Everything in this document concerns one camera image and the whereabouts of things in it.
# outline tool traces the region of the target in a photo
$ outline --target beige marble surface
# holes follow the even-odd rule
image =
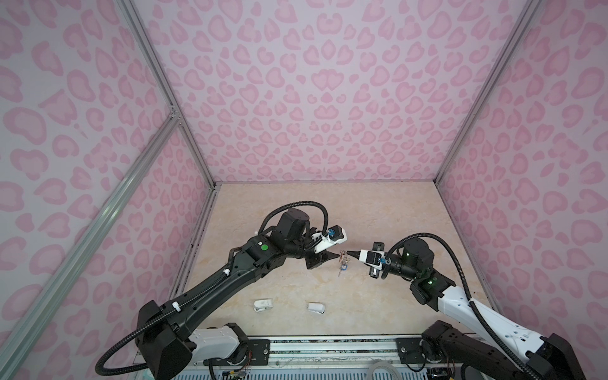
[[[321,202],[328,210],[330,226],[338,224],[347,231],[348,241],[330,249],[335,253],[340,249],[371,249],[374,241],[383,241],[388,249],[415,232],[441,236],[457,254],[474,297],[488,304],[432,182],[223,185],[188,287],[220,268],[230,248],[253,236],[270,211],[304,200]],[[318,209],[302,210],[311,217],[312,226],[322,227]],[[275,224],[278,217],[268,225]],[[447,252],[439,243],[427,242],[435,252],[435,267],[460,285]],[[441,319],[468,331],[420,305],[409,283],[397,276],[373,279],[368,276],[368,267],[354,260],[340,277],[338,272],[337,260],[307,271],[304,260],[288,258],[285,265],[234,295],[200,327],[236,322],[248,335],[410,334],[421,333]],[[266,298],[273,300],[274,308],[256,313],[254,301]],[[326,313],[307,311],[308,302],[325,304]]]

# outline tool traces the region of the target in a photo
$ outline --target small white object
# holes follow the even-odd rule
[[[324,314],[325,305],[322,303],[310,302],[308,304],[308,311],[312,311],[313,313],[317,313],[317,314]]]
[[[270,310],[270,309],[272,309],[272,300],[271,299],[257,300],[254,302],[254,310],[256,313],[259,313],[260,311],[264,311],[264,310]]]

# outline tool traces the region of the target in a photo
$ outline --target metal rail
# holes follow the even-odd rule
[[[183,118],[183,112],[181,107],[179,106],[179,102],[173,92],[173,88],[171,88],[171,84],[169,84],[169,80],[165,71],[162,69],[161,61],[158,59],[158,55],[154,50],[154,46],[150,40],[146,32],[146,28],[143,24],[142,18],[137,11],[137,7],[133,3],[133,0],[115,0],[118,4],[120,10],[122,11],[126,23],[129,25],[137,44],[139,45],[139,49],[143,53],[143,57],[148,63],[154,78],[156,79],[156,83],[158,83],[159,89],[161,90],[163,96],[165,97],[165,101],[167,105],[178,114],[178,117]],[[205,181],[210,188],[215,186],[215,182],[213,181],[213,177],[211,172],[209,172],[209,167],[205,163],[205,159],[203,158],[202,152],[196,143],[194,135],[192,134],[192,130],[190,129],[188,122],[185,118],[183,124],[180,126],[184,137],[186,139],[188,148],[192,152],[192,155],[195,158],[195,162],[199,167],[201,173],[205,177]]]
[[[114,189],[95,220],[86,229],[61,266],[44,286],[32,306],[14,327],[0,351],[0,379],[10,380],[26,360],[30,350],[53,319],[57,309],[84,271],[86,265],[114,222],[125,208],[131,196],[148,173],[148,170],[173,135],[180,121],[170,115],[152,141],[135,160],[133,166]]]
[[[184,255],[184,259],[182,260],[178,275],[175,279],[173,291],[171,292],[168,299],[173,299],[186,291],[190,272],[194,265],[196,254],[198,253],[198,250],[201,247],[202,238],[205,234],[205,228],[207,227],[207,223],[209,222],[209,218],[211,217],[211,211],[213,210],[213,206],[215,205],[215,200],[217,199],[219,188],[220,185],[216,185],[216,187],[214,189],[211,189],[209,191],[209,194],[207,195],[207,199],[205,200],[203,209],[201,210],[201,214],[196,222],[196,227],[192,234],[190,247]]]
[[[476,334],[467,334],[481,340]],[[420,334],[407,335],[335,335],[335,336],[250,336],[251,339],[269,339],[268,365],[255,366],[260,370],[278,368],[368,368],[375,361],[400,364],[395,339],[420,338]],[[138,354],[135,364],[143,363]],[[444,367],[445,364],[426,364],[429,368]],[[183,373],[201,368],[201,363],[186,367]],[[217,370],[229,367],[217,367]]]
[[[477,278],[479,279],[479,283],[482,286],[483,291],[486,294],[486,298],[488,299],[488,302],[490,304],[490,307],[494,310],[496,310],[497,312],[503,314],[502,312],[502,306],[500,306],[500,303],[498,302],[498,299],[496,298],[496,296],[494,295],[494,291],[492,291],[492,287],[490,286],[488,279],[486,278],[485,273],[483,272],[483,270],[481,269],[479,262],[477,261],[477,258],[475,258],[473,256],[473,249],[471,248],[471,246],[469,245],[469,243],[466,241],[465,239],[465,235],[462,232],[462,229],[460,228],[460,226],[456,223],[456,220],[454,220],[454,216],[452,215],[450,208],[446,202],[446,200],[443,198],[443,195],[441,195],[441,192],[439,191],[439,186],[437,185],[437,192],[439,193],[439,198],[441,198],[441,202],[443,202],[444,207],[447,210],[447,214],[450,217],[450,221],[452,222],[452,225],[454,226],[454,229],[456,230],[456,233],[458,234],[458,238],[460,239],[460,242],[462,243],[462,246],[465,248],[465,252],[467,257],[469,258],[469,261],[471,262],[471,266],[473,267],[473,270],[475,271],[475,275],[477,275]]]
[[[436,184],[443,181],[446,173],[452,166],[452,163],[454,160],[456,160],[456,155],[464,144],[465,137],[468,135],[470,130],[472,130],[475,122],[477,121],[477,117],[488,102],[490,96],[492,96],[492,92],[498,85],[500,77],[509,65],[513,55],[515,55],[517,48],[522,44],[526,33],[528,33],[530,26],[534,21],[534,18],[539,14],[539,9],[541,8],[543,2],[544,0],[528,0],[528,2],[526,2],[524,5],[522,13],[520,13],[517,21],[515,22],[515,26],[511,30],[509,37],[502,47],[502,50],[496,59],[496,63],[492,67],[488,78],[482,86],[482,90],[475,99],[475,102],[467,114],[460,131],[458,131],[454,142],[452,142],[450,149],[447,151],[445,160],[443,160],[443,163],[437,171],[437,176],[435,177]]]

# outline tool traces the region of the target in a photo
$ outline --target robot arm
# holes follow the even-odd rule
[[[310,228],[308,215],[289,206],[320,208],[325,217],[324,230]],[[273,215],[285,210],[276,226],[265,229]],[[149,368],[155,380],[169,380],[190,362],[221,358],[238,364],[249,349],[249,339],[235,323],[218,329],[195,329],[239,290],[282,266],[286,258],[303,258],[306,268],[313,269],[338,257],[326,250],[346,241],[346,232],[340,226],[326,227],[327,211],[316,202],[297,202],[274,210],[256,236],[230,251],[223,268],[160,306],[154,300],[144,305],[137,318],[137,330],[110,348],[97,362],[95,371],[98,375],[115,376]],[[131,340],[135,340],[146,363],[105,368],[105,362]]]
[[[416,235],[434,238],[444,245],[466,287],[460,264],[449,246],[435,235]],[[403,252],[399,254],[395,247],[403,248]],[[383,279],[393,274],[411,282],[410,290],[420,304],[429,305],[435,311],[461,322],[491,345],[465,336],[448,323],[437,321],[422,334],[421,346],[425,357],[437,360],[449,357],[496,380],[585,380],[574,350],[565,339],[556,334],[546,338],[467,297],[463,288],[433,268],[434,253],[424,240],[406,238],[395,247],[384,252],[384,243],[374,243],[372,250],[347,253],[368,265],[373,278],[378,278],[380,273]]]

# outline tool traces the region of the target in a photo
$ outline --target keychain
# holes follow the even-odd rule
[[[346,269],[348,268],[349,261],[350,261],[350,258],[348,257],[348,254],[346,253],[346,251],[341,250],[340,251],[340,271],[338,272],[338,277],[340,277],[340,273],[342,273],[342,271],[346,271]]]

